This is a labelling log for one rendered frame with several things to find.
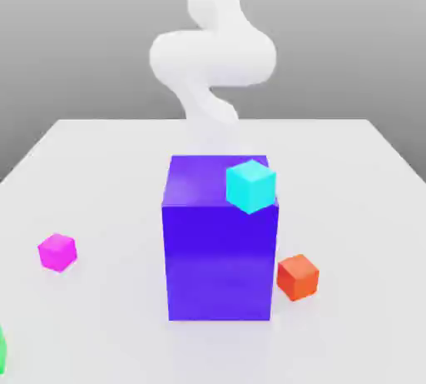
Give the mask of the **small cyan cube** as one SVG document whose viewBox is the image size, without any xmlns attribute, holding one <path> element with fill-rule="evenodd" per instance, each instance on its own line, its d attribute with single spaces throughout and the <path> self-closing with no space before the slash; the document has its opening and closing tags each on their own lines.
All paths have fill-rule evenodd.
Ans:
<svg viewBox="0 0 426 384">
<path fill-rule="evenodd" d="M 225 172 L 226 200 L 252 214 L 275 203 L 276 172 L 251 159 Z"/>
</svg>

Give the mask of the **small orange cube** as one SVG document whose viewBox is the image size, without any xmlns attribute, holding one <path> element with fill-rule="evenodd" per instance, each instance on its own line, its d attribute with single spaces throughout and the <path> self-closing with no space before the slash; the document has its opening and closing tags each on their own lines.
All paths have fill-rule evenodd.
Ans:
<svg viewBox="0 0 426 384">
<path fill-rule="evenodd" d="M 278 263 L 277 285 L 294 302 L 317 292 L 319 275 L 319 269 L 298 254 Z"/>
</svg>

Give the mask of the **small magenta cube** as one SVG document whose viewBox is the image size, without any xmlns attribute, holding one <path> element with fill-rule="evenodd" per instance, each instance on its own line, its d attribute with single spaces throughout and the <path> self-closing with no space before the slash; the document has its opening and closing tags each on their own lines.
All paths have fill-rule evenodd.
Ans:
<svg viewBox="0 0 426 384">
<path fill-rule="evenodd" d="M 59 233 L 45 239 L 37 249 L 41 264 L 55 272 L 63 272 L 77 260 L 75 240 Z"/>
</svg>

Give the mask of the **small green cube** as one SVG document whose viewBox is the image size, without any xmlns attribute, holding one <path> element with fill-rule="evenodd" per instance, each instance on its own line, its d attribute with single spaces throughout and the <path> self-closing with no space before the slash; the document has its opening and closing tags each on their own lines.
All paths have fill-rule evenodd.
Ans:
<svg viewBox="0 0 426 384">
<path fill-rule="evenodd" d="M 5 372 L 7 360 L 7 342 L 0 326 L 0 375 Z"/>
</svg>

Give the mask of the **large purple box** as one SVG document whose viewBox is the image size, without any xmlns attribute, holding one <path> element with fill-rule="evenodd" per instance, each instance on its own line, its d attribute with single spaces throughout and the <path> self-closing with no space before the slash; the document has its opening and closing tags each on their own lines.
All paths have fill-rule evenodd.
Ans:
<svg viewBox="0 0 426 384">
<path fill-rule="evenodd" d="M 168 317 L 270 319 L 279 205 L 248 214 L 225 196 L 243 156 L 173 156 L 161 204 Z"/>
</svg>

